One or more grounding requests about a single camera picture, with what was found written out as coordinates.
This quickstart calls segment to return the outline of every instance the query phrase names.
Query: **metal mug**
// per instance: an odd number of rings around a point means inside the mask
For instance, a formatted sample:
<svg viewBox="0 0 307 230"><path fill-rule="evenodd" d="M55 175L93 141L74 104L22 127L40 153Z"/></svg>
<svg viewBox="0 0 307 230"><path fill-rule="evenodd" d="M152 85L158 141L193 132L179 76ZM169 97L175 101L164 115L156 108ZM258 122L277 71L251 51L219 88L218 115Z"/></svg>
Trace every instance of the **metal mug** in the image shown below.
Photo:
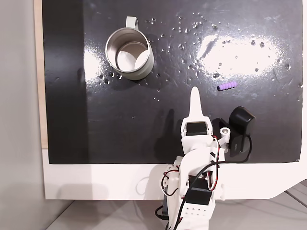
<svg viewBox="0 0 307 230"><path fill-rule="evenodd" d="M106 58L115 71L127 79L140 80L154 67L148 39L139 31L136 17L127 17L126 27L116 30L106 42Z"/></svg>

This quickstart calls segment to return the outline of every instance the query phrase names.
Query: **water droplet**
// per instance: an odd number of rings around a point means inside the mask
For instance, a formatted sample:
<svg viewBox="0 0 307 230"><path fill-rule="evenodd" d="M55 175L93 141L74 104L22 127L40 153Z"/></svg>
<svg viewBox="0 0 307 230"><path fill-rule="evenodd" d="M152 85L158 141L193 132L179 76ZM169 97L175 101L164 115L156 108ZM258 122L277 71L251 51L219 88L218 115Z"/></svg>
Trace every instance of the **water droplet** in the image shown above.
<svg viewBox="0 0 307 230"><path fill-rule="evenodd" d="M219 73L215 73L215 74L213 74L213 77L214 78L218 78L220 76L220 74Z"/></svg>
<svg viewBox="0 0 307 230"><path fill-rule="evenodd" d="M291 66L290 66L289 63L287 63L287 64L285 64L284 68L285 68L287 71L289 71L289 70L291 69Z"/></svg>
<svg viewBox="0 0 307 230"><path fill-rule="evenodd" d="M181 50L184 50L184 45L183 45L183 44L180 44L180 45L178 46L178 48L181 49Z"/></svg>

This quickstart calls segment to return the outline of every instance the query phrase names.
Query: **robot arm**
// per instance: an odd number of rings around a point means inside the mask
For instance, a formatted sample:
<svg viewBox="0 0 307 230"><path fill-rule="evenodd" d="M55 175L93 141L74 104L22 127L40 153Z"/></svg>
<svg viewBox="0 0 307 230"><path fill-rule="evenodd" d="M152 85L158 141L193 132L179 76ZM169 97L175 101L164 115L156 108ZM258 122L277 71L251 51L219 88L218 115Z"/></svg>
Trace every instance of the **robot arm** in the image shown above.
<svg viewBox="0 0 307 230"><path fill-rule="evenodd" d="M200 94L196 87L192 89L190 101L189 116L183 119L181 126L185 156L177 157L174 165L167 167L161 182L167 198L168 230L208 229L215 200L223 200L223 165L217 162L225 159L224 153L230 146L231 129L222 127L222 138L217 140L213 136L209 117L202 114ZM205 166L208 168L199 174Z"/></svg>

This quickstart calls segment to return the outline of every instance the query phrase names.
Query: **purple foam piece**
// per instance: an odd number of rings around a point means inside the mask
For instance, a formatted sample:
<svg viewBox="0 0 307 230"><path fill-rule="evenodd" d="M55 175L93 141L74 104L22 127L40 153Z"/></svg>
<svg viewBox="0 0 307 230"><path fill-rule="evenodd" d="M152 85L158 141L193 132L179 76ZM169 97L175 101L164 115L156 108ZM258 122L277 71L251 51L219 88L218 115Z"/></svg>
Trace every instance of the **purple foam piece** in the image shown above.
<svg viewBox="0 0 307 230"><path fill-rule="evenodd" d="M231 88L235 88L237 86L237 83L235 81L232 81L232 82L228 82L228 83L224 83L224 84L221 84L217 87L217 90L218 91L222 91L222 90L228 90L228 89L231 89Z"/></svg>

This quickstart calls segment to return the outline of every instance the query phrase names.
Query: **black wire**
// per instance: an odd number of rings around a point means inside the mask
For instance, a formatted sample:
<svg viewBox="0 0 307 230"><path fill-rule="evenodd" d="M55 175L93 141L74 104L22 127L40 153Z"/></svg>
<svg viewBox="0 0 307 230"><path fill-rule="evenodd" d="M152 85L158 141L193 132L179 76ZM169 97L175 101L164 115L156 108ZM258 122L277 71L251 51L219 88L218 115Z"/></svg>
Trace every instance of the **black wire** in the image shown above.
<svg viewBox="0 0 307 230"><path fill-rule="evenodd" d="M160 209L162 209L162 208L163 208L163 205L161 205L159 208L157 208L157 209L155 210L154 214L155 214L159 219L168 220L168 216L166 216L166 215L159 215L159 214L158 214L158 211L159 211Z"/></svg>
<svg viewBox="0 0 307 230"><path fill-rule="evenodd" d="M285 191L285 193L288 194L290 197L292 197L294 200L296 200L298 203L300 203L302 206L307 207L307 205L303 201L301 201L300 199L296 198L294 195L292 195L288 191Z"/></svg>
<svg viewBox="0 0 307 230"><path fill-rule="evenodd" d="M248 136L248 139L249 139L249 152L248 152L248 156L242 160L242 161L219 161L219 162L213 162L211 164L208 164L207 166L205 166L202 170L200 170L200 172L195 176L195 179L194 181L191 183L191 185L189 186L184 198L182 199L182 202L181 202L181 205L180 205L180 208L179 208L179 212L178 212L178 216L177 216L177 220L176 220L176 224L173 228L173 230L176 230L177 227L178 227L178 224L180 222L180 216L181 216L181 213L182 213L182 209L183 209L183 206L186 202L186 199L187 199L187 195L189 194L189 192L192 190L192 187L193 185L196 183L196 180L200 177L200 175L205 171L207 170L208 168L210 168L211 166L213 165L217 165L217 164L241 164L241 163L245 163L248 161L249 157L250 157L250 153L252 151L252 148L253 148L253 143L252 143L252 140L251 140L251 137Z"/></svg>

